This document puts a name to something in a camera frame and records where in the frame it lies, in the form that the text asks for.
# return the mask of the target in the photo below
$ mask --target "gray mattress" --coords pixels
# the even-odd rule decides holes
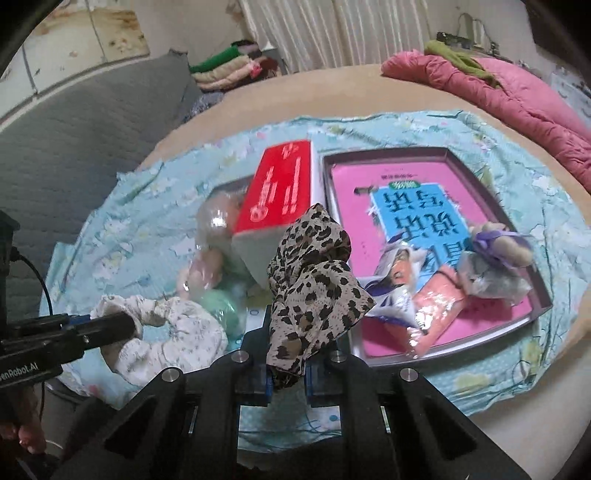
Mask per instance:
[[[48,98],[0,133],[0,209],[21,224],[14,245],[47,272],[92,210],[201,95],[187,57],[170,52],[101,73]],[[38,313],[41,286],[22,262],[7,279],[8,319]]]

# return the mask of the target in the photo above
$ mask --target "wooden board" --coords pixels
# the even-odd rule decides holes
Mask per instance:
[[[134,11],[95,8],[90,12],[106,61],[118,61],[150,54]]]

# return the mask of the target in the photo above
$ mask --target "red box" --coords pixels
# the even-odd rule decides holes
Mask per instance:
[[[275,145],[263,153],[232,237],[232,248],[261,287],[268,288],[267,266],[287,227],[311,205],[325,205],[320,172],[309,140]]]

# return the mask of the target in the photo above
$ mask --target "white wall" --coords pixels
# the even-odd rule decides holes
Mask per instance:
[[[19,49],[0,77],[0,118],[31,99],[34,93],[27,75],[22,49]]]
[[[233,0],[134,0],[150,56],[159,57],[170,48],[189,52],[196,64],[248,38],[244,20],[232,13]]]
[[[520,0],[428,0],[433,35],[438,31],[456,34],[457,19],[463,12],[479,18],[501,55],[523,60],[540,70],[546,80],[559,59],[534,44],[525,5]]]

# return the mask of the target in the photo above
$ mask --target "pink blanket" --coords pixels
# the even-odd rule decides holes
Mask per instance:
[[[474,103],[544,147],[591,192],[591,133],[577,114],[542,80],[497,59],[478,59],[502,88],[466,75],[436,55],[403,51],[385,61],[388,77],[425,83]]]

